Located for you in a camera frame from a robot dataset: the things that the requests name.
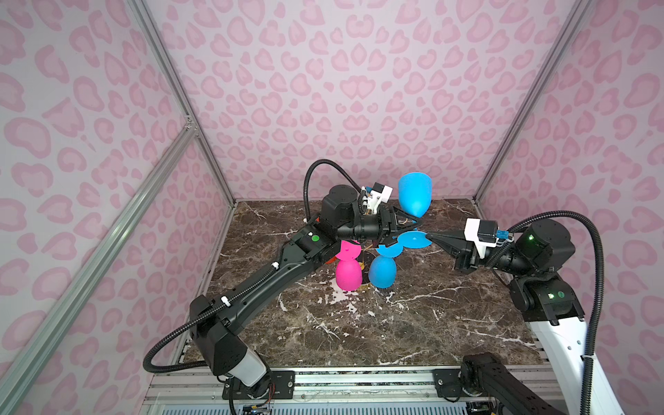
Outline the aluminium corner post right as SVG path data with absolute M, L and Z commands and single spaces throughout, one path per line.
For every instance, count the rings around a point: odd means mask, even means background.
M 538 100 L 546 91 L 548 84 L 555 75 L 557 67 L 565 58 L 566 53 L 581 31 L 587 17 L 591 15 L 595 4 L 596 1 L 591 0 L 578 0 L 572 4 L 570 13 L 562 24 L 561 30 L 549 49 L 541 67 L 536 71 L 534 81 L 529 90 L 527 90 L 524 100 L 522 100 L 522 103 L 517 108 L 515 118 L 507 129 L 504 138 L 501 140 L 496 155 L 492 159 L 489 169 L 484 178 L 482 178 L 477 193 L 475 193 L 473 197 L 473 201 L 477 205 L 479 205 L 481 200 L 489 193 L 489 186 L 496 178 L 498 170 L 508 156 L 508 152 L 516 142 L 517 138 L 519 138 L 520 132 L 536 107 Z

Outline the magenta wine glass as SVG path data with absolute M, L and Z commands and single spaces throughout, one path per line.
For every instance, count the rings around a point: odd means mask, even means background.
M 343 240 L 335 268 L 335 281 L 338 287 L 346 292 L 354 292 L 362 283 L 362 268 L 357 258 L 362 252 L 361 245 L 356 241 Z

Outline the aluminium corner post left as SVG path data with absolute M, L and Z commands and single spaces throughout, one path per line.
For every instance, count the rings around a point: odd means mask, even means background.
M 228 204 L 232 208 L 235 208 L 237 206 L 237 201 L 233 197 L 232 191 L 228 185 L 228 181 L 222 173 L 221 166 L 214 155 L 212 145 L 209 143 L 207 135 L 200 125 L 199 118 L 196 115 L 194 108 L 192 107 L 192 101 L 188 96 L 187 91 L 185 90 L 183 79 L 176 70 L 176 65 L 174 64 L 169 51 L 166 48 L 165 41 L 160 34 L 159 28 L 157 27 L 157 23 L 150 11 L 148 3 L 144 0 L 129 0 L 127 1 L 127 4 L 131 8 L 131 11 L 136 18 L 141 31 L 143 31 L 148 47 L 152 51 L 152 54 L 155 56 L 157 64 L 164 73 L 164 79 L 171 89 L 176 102 L 181 108 L 183 116 L 187 120 L 187 125 L 194 130 L 195 140 L 200 146 L 205 160 L 212 170 L 214 181 L 216 181 L 216 183 L 220 186 Z

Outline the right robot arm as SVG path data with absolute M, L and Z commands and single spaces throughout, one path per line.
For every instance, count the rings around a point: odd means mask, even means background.
M 595 288 L 590 311 L 584 311 L 574 289 L 560 276 L 576 252 L 561 218 L 579 222 L 591 236 Z M 507 284 L 511 301 L 541 343 L 568 413 L 624 411 L 596 356 L 605 256 L 600 233 L 589 218 L 556 210 L 531 216 L 506 231 L 494 221 L 469 219 L 463 231 L 429 233 L 426 238 L 453 257 L 460 273 L 485 268 L 511 275 Z

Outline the blue wine glass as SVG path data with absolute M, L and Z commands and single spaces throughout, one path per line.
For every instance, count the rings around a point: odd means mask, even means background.
M 395 259 L 404 251 L 403 245 L 395 243 L 389 247 L 380 245 L 377 248 L 378 256 L 372 261 L 368 277 L 373 286 L 379 289 L 391 287 L 397 274 Z
M 404 249 L 422 249 L 432 245 L 426 233 L 419 229 L 432 203 L 432 187 L 432 178 L 421 172 L 409 173 L 399 180 L 399 206 L 419 223 L 415 231 L 398 233 L 396 243 L 403 245 Z

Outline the blue wine glass front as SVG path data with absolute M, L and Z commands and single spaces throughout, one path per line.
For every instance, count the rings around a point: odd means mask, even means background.
M 395 259 L 404 251 L 403 245 L 395 243 L 389 247 L 380 245 L 377 248 L 378 256 L 372 261 L 368 277 L 373 286 L 379 289 L 391 287 L 397 274 Z

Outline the aluminium corner post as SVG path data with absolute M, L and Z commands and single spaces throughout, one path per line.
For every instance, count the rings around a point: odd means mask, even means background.
M 481 200 L 489 193 L 489 186 L 496 178 L 498 170 L 508 156 L 508 152 L 516 142 L 517 138 L 519 138 L 520 132 L 536 107 L 538 100 L 546 91 L 548 84 L 555 75 L 557 67 L 565 58 L 566 53 L 581 31 L 587 17 L 591 15 L 595 4 L 596 1 L 591 0 L 578 0 L 572 4 L 570 13 L 562 24 L 561 30 L 549 49 L 541 67 L 536 71 L 534 81 L 529 90 L 527 90 L 524 100 L 522 100 L 522 103 L 517 108 L 515 118 L 507 129 L 504 138 L 501 140 L 496 155 L 492 159 L 489 169 L 484 178 L 482 178 L 477 193 L 475 193 L 473 197 L 473 201 L 477 205 L 479 205 Z
M 200 146 L 205 160 L 212 170 L 214 181 L 216 181 L 216 183 L 220 186 L 228 204 L 232 208 L 235 208 L 237 206 L 237 201 L 233 197 L 232 191 L 228 185 L 228 181 L 222 173 L 221 166 L 214 155 L 212 145 L 209 143 L 207 135 L 200 125 L 199 118 L 196 115 L 194 108 L 192 107 L 192 101 L 188 96 L 187 91 L 185 90 L 183 79 L 176 70 L 176 65 L 174 64 L 169 51 L 166 48 L 165 41 L 160 34 L 159 28 L 157 27 L 157 23 L 150 11 L 148 3 L 144 0 L 129 0 L 127 1 L 127 4 L 131 8 L 131 11 L 136 18 L 141 31 L 143 31 L 148 47 L 152 51 L 152 54 L 155 56 L 157 64 L 164 73 L 164 79 L 171 89 L 176 102 L 181 108 L 183 116 L 187 120 L 187 125 L 194 130 L 195 140 Z

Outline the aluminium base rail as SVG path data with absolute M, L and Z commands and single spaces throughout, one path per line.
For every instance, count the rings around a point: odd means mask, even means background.
M 491 394 L 468 395 L 458 368 L 287 368 L 264 414 L 491 414 Z M 156 375 L 142 414 L 227 414 L 228 386 L 198 368 Z

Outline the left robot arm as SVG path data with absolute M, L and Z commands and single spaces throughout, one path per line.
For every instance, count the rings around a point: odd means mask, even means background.
M 383 191 L 380 184 L 368 192 L 349 185 L 333 187 L 318 216 L 280 247 L 273 262 L 223 296 L 200 296 L 192 302 L 191 337 L 213 375 L 232 375 L 247 387 L 265 381 L 266 363 L 239 337 L 249 321 L 283 290 L 332 259 L 339 287 L 355 290 L 362 283 L 357 260 L 362 242 L 394 244 L 399 235 L 416 228 L 432 201 L 432 185 L 419 185 L 413 178 L 401 181 L 397 207 L 385 204 Z

